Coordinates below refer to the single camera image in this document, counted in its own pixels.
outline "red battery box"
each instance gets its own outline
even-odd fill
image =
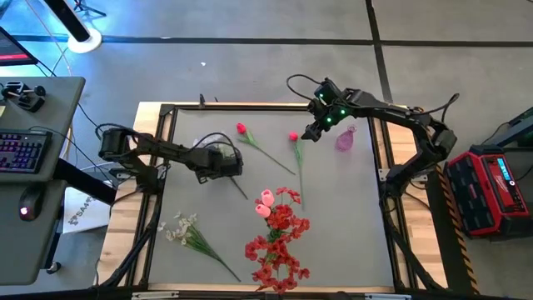
[[[472,146],[445,165],[445,175],[467,236],[531,233],[530,212],[501,147]]]

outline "gray table surface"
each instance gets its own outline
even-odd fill
[[[35,112],[27,112],[8,103],[0,117],[0,128],[28,129],[44,126],[67,134],[85,79],[82,77],[3,77],[0,82],[22,81],[30,88],[42,85],[47,89],[46,102]],[[29,181],[51,178],[64,137],[53,134],[41,172],[35,177],[0,174],[0,285],[31,284],[47,254],[58,209],[67,183],[52,180],[47,184],[42,212],[37,219],[24,222],[18,216],[18,199]]]
[[[227,178],[200,185],[193,172],[177,163],[167,174],[160,220],[177,227],[177,211],[197,213],[197,226],[242,284],[256,284],[251,273],[257,262],[244,257],[246,243],[268,234],[265,222],[256,215],[253,199],[265,188],[275,191],[288,186],[299,189],[298,176],[291,175],[269,158],[237,141],[236,123],[244,123],[263,149],[297,171],[288,140],[291,130],[303,132],[312,117],[307,112],[215,112],[179,111],[175,143],[190,147],[208,133],[223,131],[242,152],[243,174],[235,177],[250,200],[246,200]],[[350,152],[334,149],[336,137],[356,124]],[[378,207],[374,154],[366,119],[347,119],[317,143],[304,142],[304,211],[311,230],[289,244],[289,251],[309,268],[311,277],[301,287],[391,287],[391,265]],[[218,262],[179,242],[157,235],[150,283],[238,283]]]

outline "gray floor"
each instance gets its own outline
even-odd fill
[[[46,6],[30,1],[53,33],[66,33]],[[160,0],[157,5],[92,0],[88,4],[108,16],[83,16],[87,25],[113,36],[371,38],[363,0]],[[382,39],[533,41],[533,3],[527,0],[374,0],[373,5]],[[13,34],[46,35],[23,0],[12,0],[0,26]],[[59,55],[51,42],[23,44],[47,65]],[[531,106],[533,47],[385,47],[384,55],[395,103],[435,108],[451,94],[461,93],[446,116],[459,138],[452,157]],[[301,101],[284,87],[285,78],[298,72],[328,76],[341,87],[382,96],[374,52],[367,46],[105,43],[88,54],[68,52],[67,58],[74,74],[87,79],[82,105],[96,123],[132,125],[140,101],[191,101],[199,93],[208,100],[216,96],[221,101]],[[57,74],[67,75],[63,62]],[[40,76],[40,72],[35,67],[3,67],[0,76]],[[314,90],[306,82],[296,87],[304,93]],[[74,126],[80,148],[98,162],[97,139],[91,133],[83,135],[92,131],[91,124],[77,112]],[[88,161],[80,157],[78,166],[86,167]],[[529,178],[521,182],[521,188],[530,182]],[[64,270],[41,274],[29,287],[0,287],[0,294],[90,286],[103,236],[103,232],[65,235],[56,256],[65,262]],[[475,240],[468,241],[468,248],[482,293],[531,298],[533,239]]]

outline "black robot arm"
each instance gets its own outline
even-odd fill
[[[130,139],[137,144],[130,148]],[[193,171],[199,183],[207,179],[231,177],[242,174],[242,155],[232,144],[232,154],[221,152],[217,143],[210,147],[176,145],[153,137],[149,133],[139,133],[127,127],[115,127],[102,134],[102,145],[98,156],[105,161],[120,163],[128,173],[136,177],[138,187],[145,193],[158,193],[162,184],[156,167],[147,166],[139,155],[153,155],[184,164]]]
[[[455,94],[444,107],[428,112],[378,101],[372,94],[359,89],[347,88],[341,91],[328,78],[320,82],[314,94],[316,98],[310,99],[307,110],[313,114],[315,122],[306,126],[306,131],[301,136],[302,139],[311,139],[316,142],[320,139],[322,131],[328,132],[331,127],[348,116],[378,118],[412,130],[418,152],[408,162],[391,167],[386,175],[385,184],[381,185],[380,208],[385,218],[386,231],[404,253],[407,262],[412,265],[426,289],[443,289],[426,272],[394,225],[390,210],[386,209],[388,207],[386,199],[388,197],[399,198],[413,177],[448,157],[457,137],[443,122],[435,120],[429,113],[440,109],[446,110],[459,97],[459,94]]]

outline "red flower bouquet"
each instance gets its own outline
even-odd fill
[[[308,219],[298,218],[292,211],[293,203],[300,204],[300,194],[287,187],[278,188],[276,195],[288,194],[291,199],[289,204],[274,205],[274,195],[270,190],[262,192],[262,199],[256,200],[257,213],[265,218],[266,225],[270,228],[267,237],[257,236],[252,242],[249,242],[245,248],[245,256],[261,264],[261,268],[252,273],[252,279],[261,282],[257,289],[273,288],[279,294],[287,290],[292,290],[298,286],[295,278],[302,280],[309,278],[309,270],[300,266],[300,261],[295,259],[286,247],[291,241],[297,240],[301,235],[309,230],[310,223]],[[265,250],[265,255],[259,257],[257,251]],[[286,265],[287,278],[280,280],[277,276],[273,277],[273,271],[279,270],[281,265]]]

